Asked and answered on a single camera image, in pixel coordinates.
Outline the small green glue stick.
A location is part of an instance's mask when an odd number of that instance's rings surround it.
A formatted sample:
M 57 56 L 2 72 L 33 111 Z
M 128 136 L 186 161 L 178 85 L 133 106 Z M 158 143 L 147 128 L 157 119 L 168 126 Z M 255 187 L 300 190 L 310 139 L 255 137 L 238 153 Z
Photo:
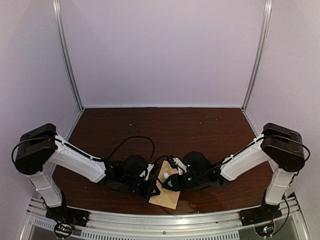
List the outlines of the small green glue stick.
M 170 178 L 170 175 L 169 175 L 167 172 L 164 172 L 164 173 L 163 173 L 163 177 L 164 177 L 164 180 L 165 180 L 165 184 L 166 184 L 168 187 L 172 188 L 173 185 L 172 185 L 172 180 L 171 180 L 171 178 Z

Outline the brown kraft envelope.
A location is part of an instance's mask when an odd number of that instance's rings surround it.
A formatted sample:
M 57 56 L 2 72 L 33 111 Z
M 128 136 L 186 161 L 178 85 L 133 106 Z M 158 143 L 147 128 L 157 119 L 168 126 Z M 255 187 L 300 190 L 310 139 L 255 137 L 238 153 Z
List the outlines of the brown kraft envelope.
M 163 183 L 165 178 L 163 173 L 167 172 L 169 175 L 177 174 L 178 170 L 171 168 L 170 164 L 164 160 L 162 162 L 161 168 L 159 170 L 158 178 Z M 149 203 L 161 207 L 165 207 L 168 209 L 175 210 L 178 204 L 180 192 L 179 191 L 171 191 L 162 187 L 162 185 L 157 181 L 157 187 L 160 189 L 161 194 L 158 196 L 152 196 L 149 198 Z

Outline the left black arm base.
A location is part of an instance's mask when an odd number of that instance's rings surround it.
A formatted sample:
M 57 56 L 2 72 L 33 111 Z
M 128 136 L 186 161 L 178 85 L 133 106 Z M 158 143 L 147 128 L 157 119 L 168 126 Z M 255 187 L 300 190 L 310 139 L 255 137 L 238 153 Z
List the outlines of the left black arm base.
M 46 209 L 45 216 L 47 218 L 72 226 L 87 226 L 89 212 L 86 210 L 68 207 L 64 196 L 62 197 L 62 204 L 60 206 L 49 207 L 45 201 L 43 203 Z

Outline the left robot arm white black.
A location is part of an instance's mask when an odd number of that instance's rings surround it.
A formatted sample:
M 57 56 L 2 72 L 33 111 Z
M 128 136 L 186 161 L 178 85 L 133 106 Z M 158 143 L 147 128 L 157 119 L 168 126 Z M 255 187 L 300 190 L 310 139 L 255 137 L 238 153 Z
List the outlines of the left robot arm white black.
M 46 163 L 53 163 L 107 188 L 125 187 L 134 194 L 154 197 L 160 194 L 150 176 L 158 169 L 140 155 L 111 161 L 93 156 L 66 141 L 52 123 L 24 133 L 11 152 L 15 168 L 27 176 L 44 200 L 47 211 L 61 222 L 72 218 L 66 197 L 48 173 Z

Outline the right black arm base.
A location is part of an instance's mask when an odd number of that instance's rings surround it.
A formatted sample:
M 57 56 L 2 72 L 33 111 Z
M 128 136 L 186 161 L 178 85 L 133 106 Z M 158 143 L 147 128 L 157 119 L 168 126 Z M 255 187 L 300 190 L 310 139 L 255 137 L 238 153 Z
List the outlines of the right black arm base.
M 279 204 L 271 205 L 263 200 L 261 206 L 241 210 L 239 216 L 242 226 L 248 226 L 279 218 L 282 216 L 282 212 Z

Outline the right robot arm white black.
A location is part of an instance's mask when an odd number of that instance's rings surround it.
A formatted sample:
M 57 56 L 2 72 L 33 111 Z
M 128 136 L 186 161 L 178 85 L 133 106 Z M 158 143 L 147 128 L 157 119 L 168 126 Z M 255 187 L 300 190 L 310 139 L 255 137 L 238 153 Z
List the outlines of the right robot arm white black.
M 165 176 L 161 184 L 167 190 L 180 192 L 204 184 L 222 187 L 264 162 L 277 168 L 256 210 L 259 220 L 268 220 L 278 209 L 287 188 L 311 156 L 297 131 L 267 123 L 253 141 L 216 164 L 203 153 L 191 151 L 183 159 L 169 156 L 167 161 L 178 173 Z

